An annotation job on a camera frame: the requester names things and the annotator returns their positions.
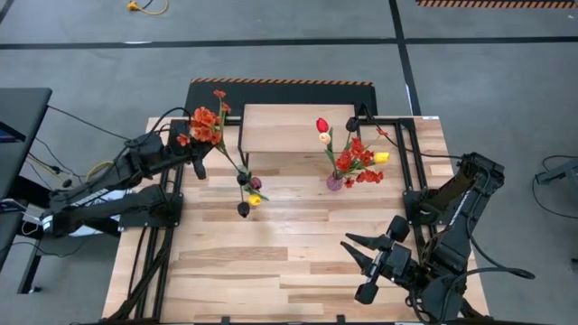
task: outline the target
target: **black table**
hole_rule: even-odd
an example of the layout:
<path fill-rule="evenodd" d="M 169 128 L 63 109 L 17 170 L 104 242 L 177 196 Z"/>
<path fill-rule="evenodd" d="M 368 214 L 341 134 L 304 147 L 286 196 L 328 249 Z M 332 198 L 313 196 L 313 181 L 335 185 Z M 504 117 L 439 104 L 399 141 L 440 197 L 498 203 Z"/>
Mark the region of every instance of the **black table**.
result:
<path fill-rule="evenodd" d="M 49 88 L 0 88 L 0 121 L 25 135 L 23 142 L 0 144 L 0 199 L 48 208 L 48 189 L 20 176 L 20 170 L 38 133 L 52 90 Z M 22 213 L 0 214 L 0 271 L 16 235 L 22 235 Z M 42 229 L 28 237 L 42 238 Z M 28 293 L 41 256 L 34 248 L 24 271 L 19 293 Z"/>

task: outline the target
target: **small vase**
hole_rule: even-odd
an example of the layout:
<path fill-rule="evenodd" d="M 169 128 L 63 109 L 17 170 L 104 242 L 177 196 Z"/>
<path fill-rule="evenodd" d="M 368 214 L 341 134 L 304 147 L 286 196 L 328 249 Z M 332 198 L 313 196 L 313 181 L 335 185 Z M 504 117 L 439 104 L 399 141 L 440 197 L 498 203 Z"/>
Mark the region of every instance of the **small vase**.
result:
<path fill-rule="evenodd" d="M 335 172 L 333 172 L 327 178 L 327 188 L 330 190 L 333 190 L 333 191 L 338 191 L 338 190 L 341 190 L 342 187 L 343 187 L 343 178 L 337 177 L 335 175 Z"/>

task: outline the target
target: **yellow tulip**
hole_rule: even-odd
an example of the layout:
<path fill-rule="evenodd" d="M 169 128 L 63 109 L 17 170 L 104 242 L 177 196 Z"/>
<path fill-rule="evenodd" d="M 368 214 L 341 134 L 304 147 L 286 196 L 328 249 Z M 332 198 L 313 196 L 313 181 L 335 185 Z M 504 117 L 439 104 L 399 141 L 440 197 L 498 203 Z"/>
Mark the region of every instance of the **yellow tulip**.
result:
<path fill-rule="evenodd" d="M 323 144 L 327 145 L 327 144 L 329 144 L 329 143 L 331 142 L 331 135 L 329 135 L 328 133 L 323 132 L 323 133 L 319 134 L 319 140 L 320 140 Z"/>
<path fill-rule="evenodd" d="M 389 162 L 389 153 L 376 153 L 375 162 L 376 164 Z"/>
<path fill-rule="evenodd" d="M 259 204 L 261 204 L 261 197 L 256 195 L 256 194 L 251 194 L 251 195 L 249 195 L 249 198 L 247 199 L 247 201 L 249 202 L 250 205 L 256 207 Z"/>

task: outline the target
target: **wooden table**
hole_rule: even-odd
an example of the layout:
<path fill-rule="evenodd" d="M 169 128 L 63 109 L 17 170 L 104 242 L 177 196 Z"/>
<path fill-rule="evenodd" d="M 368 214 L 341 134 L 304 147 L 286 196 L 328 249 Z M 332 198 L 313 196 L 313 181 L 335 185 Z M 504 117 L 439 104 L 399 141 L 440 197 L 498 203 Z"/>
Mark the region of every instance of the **wooden table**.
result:
<path fill-rule="evenodd" d="M 148 126 L 155 121 L 151 118 Z M 447 154 L 439 119 L 415 117 L 415 125 L 423 153 Z M 315 130 L 314 120 L 311 128 Z M 385 129 L 396 141 L 393 128 Z M 228 126 L 225 141 L 233 160 L 241 164 L 238 131 L 238 126 Z M 362 139 L 376 135 L 375 127 L 362 127 Z M 321 143 L 316 138 L 311 143 L 320 146 L 318 153 L 250 154 L 249 166 L 263 181 L 262 192 L 271 201 L 252 209 L 247 219 L 237 214 L 236 173 L 224 156 L 213 150 L 206 157 L 209 177 L 205 181 L 197 180 L 192 167 L 186 166 L 184 211 L 174 232 L 162 321 L 220 321 L 222 316 L 234 322 L 335 321 L 338 314 L 344 314 L 347 321 L 416 320 L 404 304 L 407 292 L 384 278 L 378 282 L 380 290 L 373 304 L 355 302 L 354 292 L 365 278 L 340 246 L 341 240 L 350 242 L 346 232 L 378 236 L 396 214 L 405 215 L 397 149 L 383 137 L 373 144 L 376 152 L 391 153 L 390 162 L 376 168 L 386 175 L 380 184 L 356 184 L 353 189 L 331 192 L 325 185 L 331 165 L 321 153 Z M 423 160 L 430 186 L 438 187 L 452 177 L 448 159 Z M 411 168 L 416 175 L 413 164 Z M 120 239 L 104 317 L 126 298 L 140 232 L 129 229 Z M 413 234 L 404 245 L 415 251 Z M 144 256 L 145 248 L 136 279 Z M 476 268 L 473 255 L 469 268 Z M 465 296 L 476 310 L 488 313 L 478 275 L 468 277 Z M 151 314 L 153 299 L 154 291 L 149 291 L 145 316 Z"/>

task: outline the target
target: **warning tape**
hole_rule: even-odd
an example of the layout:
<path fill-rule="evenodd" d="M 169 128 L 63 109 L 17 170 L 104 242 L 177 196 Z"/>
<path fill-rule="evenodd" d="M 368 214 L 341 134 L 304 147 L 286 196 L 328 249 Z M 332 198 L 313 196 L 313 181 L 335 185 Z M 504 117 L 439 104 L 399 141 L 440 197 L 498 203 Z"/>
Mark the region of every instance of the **warning tape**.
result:
<path fill-rule="evenodd" d="M 251 78 L 195 78 L 193 82 L 231 82 L 231 83 L 261 83 L 261 84 L 295 84 L 295 85 L 357 85 L 373 86 L 369 81 L 343 80 L 304 80 L 304 79 L 251 79 Z"/>
<path fill-rule="evenodd" d="M 426 7 L 460 7 L 460 8 L 536 8 L 536 9 L 570 9 L 578 8 L 574 0 L 559 1 L 441 1 L 441 0 L 418 0 L 417 5 Z"/>

